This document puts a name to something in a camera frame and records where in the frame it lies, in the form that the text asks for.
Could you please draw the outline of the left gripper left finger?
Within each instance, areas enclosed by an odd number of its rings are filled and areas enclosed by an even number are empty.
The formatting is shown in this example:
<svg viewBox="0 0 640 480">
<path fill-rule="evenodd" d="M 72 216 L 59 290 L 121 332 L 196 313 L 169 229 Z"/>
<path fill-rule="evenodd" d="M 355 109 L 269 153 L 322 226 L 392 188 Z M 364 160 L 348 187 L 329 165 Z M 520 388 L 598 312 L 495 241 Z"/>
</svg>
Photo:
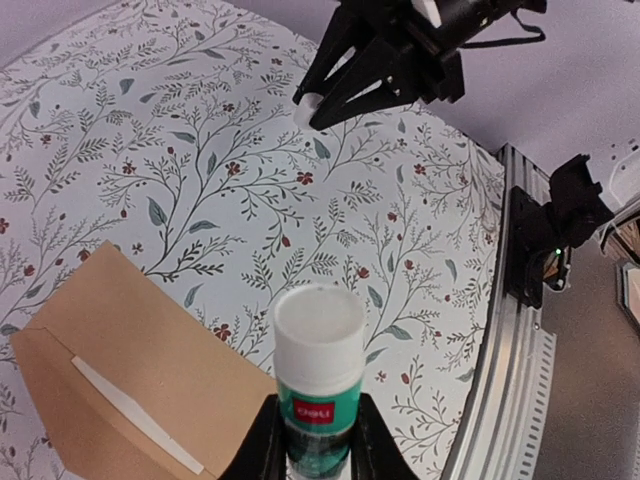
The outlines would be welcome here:
<svg viewBox="0 0 640 480">
<path fill-rule="evenodd" d="M 286 480 L 284 422 L 277 394 L 268 395 L 220 480 Z"/>
</svg>

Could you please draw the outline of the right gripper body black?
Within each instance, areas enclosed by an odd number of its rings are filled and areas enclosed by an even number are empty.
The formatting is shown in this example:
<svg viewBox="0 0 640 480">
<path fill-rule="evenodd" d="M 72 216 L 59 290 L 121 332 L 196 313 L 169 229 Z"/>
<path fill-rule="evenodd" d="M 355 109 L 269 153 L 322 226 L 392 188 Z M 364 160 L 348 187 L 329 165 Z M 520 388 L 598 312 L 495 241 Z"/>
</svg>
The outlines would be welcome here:
<svg viewBox="0 0 640 480">
<path fill-rule="evenodd" d="M 379 39 L 395 51 L 405 102 L 453 103 L 465 93 L 460 48 L 468 39 L 466 1 L 351 1 L 380 6 Z"/>
</svg>

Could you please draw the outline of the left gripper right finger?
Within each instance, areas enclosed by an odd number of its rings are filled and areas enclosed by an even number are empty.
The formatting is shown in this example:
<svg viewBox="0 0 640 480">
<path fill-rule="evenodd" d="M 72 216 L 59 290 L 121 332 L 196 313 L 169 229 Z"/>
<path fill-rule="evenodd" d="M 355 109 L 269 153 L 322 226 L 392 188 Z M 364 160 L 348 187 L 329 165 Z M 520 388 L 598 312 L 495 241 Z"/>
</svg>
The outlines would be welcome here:
<svg viewBox="0 0 640 480">
<path fill-rule="evenodd" d="M 367 393 L 360 395 L 350 448 L 352 479 L 419 479 L 405 461 L 373 398 Z"/>
</svg>

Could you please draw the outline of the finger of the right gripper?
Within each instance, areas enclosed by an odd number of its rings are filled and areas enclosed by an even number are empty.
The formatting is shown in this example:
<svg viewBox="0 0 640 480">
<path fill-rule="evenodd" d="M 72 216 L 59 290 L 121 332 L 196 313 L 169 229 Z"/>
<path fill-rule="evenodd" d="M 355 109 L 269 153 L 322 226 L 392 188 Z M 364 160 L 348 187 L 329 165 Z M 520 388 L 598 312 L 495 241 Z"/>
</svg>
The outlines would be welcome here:
<svg viewBox="0 0 640 480">
<path fill-rule="evenodd" d="M 298 105 L 305 93 L 313 93 L 314 87 L 333 74 L 357 50 L 379 39 L 379 33 L 378 4 L 339 5 L 331 17 L 315 59 L 294 94 L 293 102 Z"/>
<path fill-rule="evenodd" d="M 405 81 L 397 72 L 395 51 L 375 39 L 312 89 L 322 96 L 310 120 L 313 129 L 326 129 L 358 115 L 401 105 Z"/>
</svg>

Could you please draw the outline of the white glue stick cap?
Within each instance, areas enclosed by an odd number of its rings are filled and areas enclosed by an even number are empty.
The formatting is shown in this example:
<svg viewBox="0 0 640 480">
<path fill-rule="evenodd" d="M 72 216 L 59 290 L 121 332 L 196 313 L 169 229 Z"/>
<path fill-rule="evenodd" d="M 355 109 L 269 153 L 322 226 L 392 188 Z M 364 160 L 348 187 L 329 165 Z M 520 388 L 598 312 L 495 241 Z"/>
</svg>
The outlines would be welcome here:
<svg viewBox="0 0 640 480">
<path fill-rule="evenodd" d="M 304 129 L 310 129 L 310 122 L 317 112 L 324 96 L 317 93 L 305 93 L 294 111 L 294 123 Z"/>
</svg>

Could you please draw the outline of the brown kraft envelope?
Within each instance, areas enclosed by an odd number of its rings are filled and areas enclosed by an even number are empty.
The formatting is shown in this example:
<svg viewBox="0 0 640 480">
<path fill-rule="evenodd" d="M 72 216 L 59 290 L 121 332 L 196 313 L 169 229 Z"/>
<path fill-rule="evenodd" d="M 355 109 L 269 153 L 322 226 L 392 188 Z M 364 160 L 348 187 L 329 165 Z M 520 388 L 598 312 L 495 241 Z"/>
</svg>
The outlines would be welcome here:
<svg viewBox="0 0 640 480">
<path fill-rule="evenodd" d="M 112 244 L 10 342 L 64 467 L 84 479 L 190 479 L 81 373 L 87 364 L 219 478 L 274 380 L 207 330 Z"/>
</svg>

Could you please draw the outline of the cream letter paper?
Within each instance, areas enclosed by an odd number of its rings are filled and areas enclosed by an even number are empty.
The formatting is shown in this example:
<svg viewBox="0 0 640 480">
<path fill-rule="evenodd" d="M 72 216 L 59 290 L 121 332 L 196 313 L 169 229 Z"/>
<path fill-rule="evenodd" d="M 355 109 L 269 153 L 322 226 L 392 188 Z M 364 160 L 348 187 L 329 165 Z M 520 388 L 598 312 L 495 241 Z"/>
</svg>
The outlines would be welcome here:
<svg viewBox="0 0 640 480">
<path fill-rule="evenodd" d="M 204 471 L 204 466 L 182 448 L 132 397 L 79 356 L 74 356 L 71 363 L 120 414 L 165 453 L 195 475 Z"/>
</svg>

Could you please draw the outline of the green white glue stick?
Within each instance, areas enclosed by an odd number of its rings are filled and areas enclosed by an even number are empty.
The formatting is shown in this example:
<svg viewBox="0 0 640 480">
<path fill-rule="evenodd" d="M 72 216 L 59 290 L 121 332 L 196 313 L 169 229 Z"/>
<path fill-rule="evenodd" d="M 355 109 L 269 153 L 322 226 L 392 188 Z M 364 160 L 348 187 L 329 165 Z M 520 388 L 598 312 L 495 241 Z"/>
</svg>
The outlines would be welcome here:
<svg viewBox="0 0 640 480">
<path fill-rule="evenodd" d="M 274 309 L 274 375 L 295 479 L 336 479 L 349 454 L 365 367 L 363 307 L 354 293 L 309 284 Z"/>
</svg>

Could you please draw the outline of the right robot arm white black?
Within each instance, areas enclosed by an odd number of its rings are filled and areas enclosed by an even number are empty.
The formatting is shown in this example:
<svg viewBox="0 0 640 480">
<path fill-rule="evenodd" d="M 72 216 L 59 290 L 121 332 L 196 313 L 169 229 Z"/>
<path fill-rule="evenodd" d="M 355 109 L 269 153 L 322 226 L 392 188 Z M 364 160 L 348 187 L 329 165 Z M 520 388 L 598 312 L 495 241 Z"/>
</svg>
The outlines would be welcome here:
<svg viewBox="0 0 640 480">
<path fill-rule="evenodd" d="M 465 93 L 463 49 L 542 42 L 543 31 L 474 41 L 495 21 L 524 9 L 545 13 L 544 1 L 342 1 L 293 101 L 294 122 L 322 131 L 356 116 Z"/>
</svg>

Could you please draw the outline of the floral patterned table mat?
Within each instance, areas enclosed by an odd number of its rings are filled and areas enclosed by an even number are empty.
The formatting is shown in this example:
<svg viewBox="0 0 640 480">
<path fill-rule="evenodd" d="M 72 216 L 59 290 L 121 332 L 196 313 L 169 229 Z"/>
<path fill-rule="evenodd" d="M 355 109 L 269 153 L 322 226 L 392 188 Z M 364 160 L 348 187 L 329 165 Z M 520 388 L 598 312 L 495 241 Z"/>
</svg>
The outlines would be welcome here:
<svg viewBox="0 0 640 480">
<path fill-rule="evenodd" d="M 124 1 L 1 70 L 1 335 L 104 241 L 264 371 L 270 310 L 332 283 L 367 312 L 365 387 L 439 479 L 485 330 L 503 167 L 422 106 L 292 119 L 315 53 L 223 1 Z"/>
</svg>

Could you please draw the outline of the aluminium front rail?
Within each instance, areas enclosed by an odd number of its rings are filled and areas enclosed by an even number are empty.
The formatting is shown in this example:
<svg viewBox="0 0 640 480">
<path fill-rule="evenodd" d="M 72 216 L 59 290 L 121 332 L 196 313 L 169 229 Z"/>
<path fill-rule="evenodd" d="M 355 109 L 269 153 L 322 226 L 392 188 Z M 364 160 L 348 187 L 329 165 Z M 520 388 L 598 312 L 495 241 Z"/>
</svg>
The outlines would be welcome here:
<svg viewBox="0 0 640 480">
<path fill-rule="evenodd" d="M 487 325 L 445 479 L 531 479 L 547 417 L 556 337 L 505 286 L 510 213 L 501 231 Z"/>
</svg>

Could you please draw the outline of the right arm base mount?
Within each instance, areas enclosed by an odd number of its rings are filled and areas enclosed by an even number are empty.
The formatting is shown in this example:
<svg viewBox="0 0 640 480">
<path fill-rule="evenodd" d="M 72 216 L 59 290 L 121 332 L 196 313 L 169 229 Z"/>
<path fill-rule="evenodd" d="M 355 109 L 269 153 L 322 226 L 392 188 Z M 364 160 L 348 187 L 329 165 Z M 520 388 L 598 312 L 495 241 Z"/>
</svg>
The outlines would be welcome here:
<svg viewBox="0 0 640 480">
<path fill-rule="evenodd" d="M 544 264 L 557 249 L 577 248 L 614 218 L 589 172 L 588 155 L 558 168 L 549 181 L 550 200 L 535 201 L 522 188 L 510 190 L 505 289 L 528 307 L 543 300 Z"/>
</svg>

